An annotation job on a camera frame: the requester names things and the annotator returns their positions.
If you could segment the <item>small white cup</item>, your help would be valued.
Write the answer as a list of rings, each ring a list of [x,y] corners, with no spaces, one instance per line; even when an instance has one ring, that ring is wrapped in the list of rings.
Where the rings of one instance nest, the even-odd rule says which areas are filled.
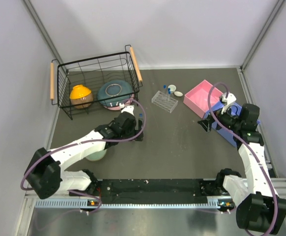
[[[170,91],[171,94],[174,94],[174,92],[176,91],[176,86],[175,85],[169,85],[168,86],[168,91]]]

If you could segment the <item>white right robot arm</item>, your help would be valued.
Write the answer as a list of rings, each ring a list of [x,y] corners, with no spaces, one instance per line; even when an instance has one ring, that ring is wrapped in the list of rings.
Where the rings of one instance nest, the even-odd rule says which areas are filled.
[[[230,194],[239,228],[276,235],[286,216],[286,200],[274,189],[265,163],[264,141],[257,131],[260,108],[246,103],[239,111],[233,115],[231,109],[210,109],[199,121],[206,132],[216,123],[218,129],[233,136],[245,168],[246,181],[232,170],[222,170],[215,189],[222,195]]]

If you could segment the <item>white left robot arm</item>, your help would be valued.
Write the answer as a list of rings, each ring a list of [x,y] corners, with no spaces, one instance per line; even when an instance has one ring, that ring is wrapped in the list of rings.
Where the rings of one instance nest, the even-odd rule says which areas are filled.
[[[28,165],[23,180],[40,199],[51,197],[61,191],[82,191],[92,195],[97,190],[97,179],[91,171],[69,172],[67,168],[80,160],[104,151],[119,142],[136,139],[141,131],[136,126],[143,125],[136,120],[133,106],[121,110],[118,117],[109,124],[96,127],[90,133],[66,146],[46,150],[38,149]]]

